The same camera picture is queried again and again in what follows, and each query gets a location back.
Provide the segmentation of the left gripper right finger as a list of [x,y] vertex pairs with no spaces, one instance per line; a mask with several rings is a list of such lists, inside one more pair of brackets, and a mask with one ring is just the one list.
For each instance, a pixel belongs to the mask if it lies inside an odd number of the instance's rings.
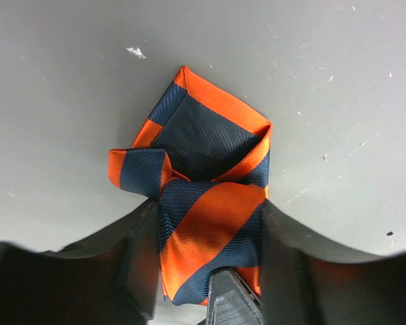
[[266,324],[406,324],[406,251],[379,256],[345,246],[268,200],[262,213]]

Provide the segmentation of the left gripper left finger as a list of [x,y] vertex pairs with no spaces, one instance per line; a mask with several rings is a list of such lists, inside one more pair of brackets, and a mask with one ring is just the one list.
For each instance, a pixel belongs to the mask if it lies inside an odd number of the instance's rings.
[[0,324],[147,324],[158,291],[158,204],[62,250],[0,242]]

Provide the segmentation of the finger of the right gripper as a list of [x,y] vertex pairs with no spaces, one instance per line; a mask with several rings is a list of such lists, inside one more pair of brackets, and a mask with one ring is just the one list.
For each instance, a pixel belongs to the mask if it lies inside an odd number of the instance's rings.
[[264,324],[259,298],[234,269],[210,275],[206,324]]

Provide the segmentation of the orange navy striped tie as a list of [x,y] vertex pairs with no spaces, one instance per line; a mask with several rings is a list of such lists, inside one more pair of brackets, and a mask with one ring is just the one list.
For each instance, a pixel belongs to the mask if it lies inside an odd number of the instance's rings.
[[109,151],[108,177],[156,200],[164,296],[205,305],[210,275],[259,286],[261,212],[269,195],[272,123],[183,66],[131,147]]

